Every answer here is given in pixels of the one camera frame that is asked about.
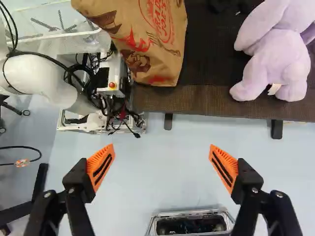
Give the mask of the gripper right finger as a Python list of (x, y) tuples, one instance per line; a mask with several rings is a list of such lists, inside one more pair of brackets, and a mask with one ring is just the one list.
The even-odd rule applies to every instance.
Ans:
[(240, 206), (231, 235), (252, 236), (259, 215), (263, 216), (270, 236), (303, 234), (290, 197), (279, 190), (264, 192), (263, 177), (245, 159), (236, 159), (211, 145), (209, 161), (234, 203)]

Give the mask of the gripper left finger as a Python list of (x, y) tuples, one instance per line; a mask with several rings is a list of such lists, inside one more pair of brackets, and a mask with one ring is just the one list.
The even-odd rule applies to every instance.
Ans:
[(81, 158), (63, 177), (64, 191), (48, 190), (36, 198), (24, 234), (57, 236), (64, 215), (72, 235), (95, 235), (85, 205), (96, 196), (115, 159), (113, 144), (108, 144), (89, 158)]

